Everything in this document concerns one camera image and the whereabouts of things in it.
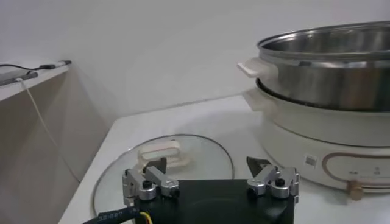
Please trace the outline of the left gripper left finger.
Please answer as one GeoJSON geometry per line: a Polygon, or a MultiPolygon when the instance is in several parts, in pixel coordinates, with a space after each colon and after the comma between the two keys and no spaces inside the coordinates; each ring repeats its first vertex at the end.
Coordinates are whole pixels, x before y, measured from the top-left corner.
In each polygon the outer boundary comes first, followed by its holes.
{"type": "Polygon", "coordinates": [[[130,206],[136,199],[152,201],[158,195],[179,198],[179,182],[166,175],[166,167],[167,159],[162,157],[147,162],[141,169],[126,169],[122,175],[124,204],[130,206]]]}

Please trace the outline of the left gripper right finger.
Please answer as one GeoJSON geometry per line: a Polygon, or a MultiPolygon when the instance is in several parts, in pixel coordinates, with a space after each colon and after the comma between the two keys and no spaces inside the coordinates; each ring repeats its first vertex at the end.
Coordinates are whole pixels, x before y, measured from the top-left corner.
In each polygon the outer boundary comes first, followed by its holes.
{"type": "Polygon", "coordinates": [[[277,199],[292,197],[299,202],[299,173],[294,167],[279,169],[266,159],[246,158],[252,178],[247,180],[247,193],[257,198],[270,193],[277,199]]]}

